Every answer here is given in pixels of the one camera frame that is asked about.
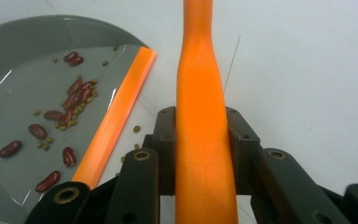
kidney bean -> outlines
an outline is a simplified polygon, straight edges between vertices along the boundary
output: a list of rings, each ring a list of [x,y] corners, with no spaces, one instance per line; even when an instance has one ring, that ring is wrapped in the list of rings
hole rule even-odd
[[[57,184],[57,182],[60,180],[60,177],[60,172],[54,171],[53,173],[48,175],[48,177],[42,180],[39,184],[37,184],[35,190],[37,192],[45,192],[46,190],[53,187],[53,185]]]
[[[84,58],[81,57],[81,56],[78,56],[78,57],[75,57],[75,58],[71,59],[71,60],[69,61],[69,65],[71,65],[71,66],[77,66],[77,65],[83,63],[83,61],[84,61]]]
[[[69,88],[68,88],[68,95],[74,93],[75,91],[79,91],[83,86],[83,80],[78,78]]]
[[[63,164],[67,167],[74,166],[76,164],[76,156],[71,147],[66,147],[62,151]]]
[[[94,82],[93,81],[88,81],[88,82],[85,82],[83,84],[83,86],[81,87],[81,91],[85,91],[86,89],[89,89],[91,86],[94,85]]]
[[[81,92],[80,91],[76,91],[76,92],[70,94],[66,98],[66,101],[63,103],[63,108],[65,110],[68,110],[69,108],[77,107],[81,103],[80,98],[81,98]]]
[[[40,124],[31,124],[28,131],[39,139],[45,139],[48,136],[46,129]]]
[[[77,56],[79,56],[79,54],[76,51],[72,51],[69,54],[67,54],[65,57],[63,57],[63,60],[69,62]]]
[[[0,157],[9,157],[14,155],[22,147],[22,142],[19,140],[11,142],[0,150]]]
[[[87,99],[92,95],[93,89],[86,89],[85,91],[82,91],[81,94],[81,103],[86,103]]]
[[[69,120],[71,120],[72,116],[74,115],[74,109],[68,109],[65,114],[60,119],[60,126],[66,125]]]
[[[45,114],[43,114],[43,117],[45,117],[45,119],[59,120],[62,118],[62,116],[63,116],[63,113],[58,110],[49,110],[49,111],[46,111]]]

